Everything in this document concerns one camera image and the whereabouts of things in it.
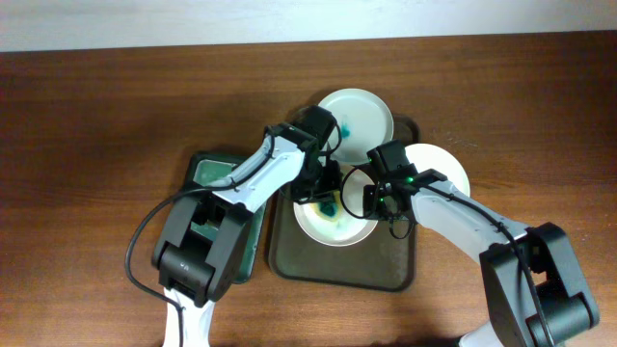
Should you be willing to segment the green yellow sponge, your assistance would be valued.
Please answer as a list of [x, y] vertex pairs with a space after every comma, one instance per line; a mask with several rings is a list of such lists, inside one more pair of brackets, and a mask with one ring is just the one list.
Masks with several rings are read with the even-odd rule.
[[336, 200], [316, 202], [312, 209], [319, 218], [329, 221], [339, 219], [343, 211], [341, 204]]

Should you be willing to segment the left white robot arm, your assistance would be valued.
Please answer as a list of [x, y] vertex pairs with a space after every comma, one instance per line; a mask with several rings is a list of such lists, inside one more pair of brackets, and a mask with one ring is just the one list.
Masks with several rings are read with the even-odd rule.
[[171, 211], [151, 263], [168, 306], [165, 345], [208, 345], [214, 306], [240, 270], [256, 211], [272, 195], [285, 188], [298, 203], [330, 199], [340, 178], [327, 142], [339, 132], [333, 121], [270, 127], [257, 152], [228, 175], [161, 202]]

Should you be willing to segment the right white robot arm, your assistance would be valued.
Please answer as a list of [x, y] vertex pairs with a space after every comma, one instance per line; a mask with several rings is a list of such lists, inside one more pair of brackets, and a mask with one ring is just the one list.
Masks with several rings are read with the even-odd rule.
[[460, 192], [445, 175], [389, 174], [363, 190], [369, 219], [409, 219], [479, 264], [489, 320], [457, 346], [561, 346], [600, 322], [595, 298], [565, 231], [503, 217]]

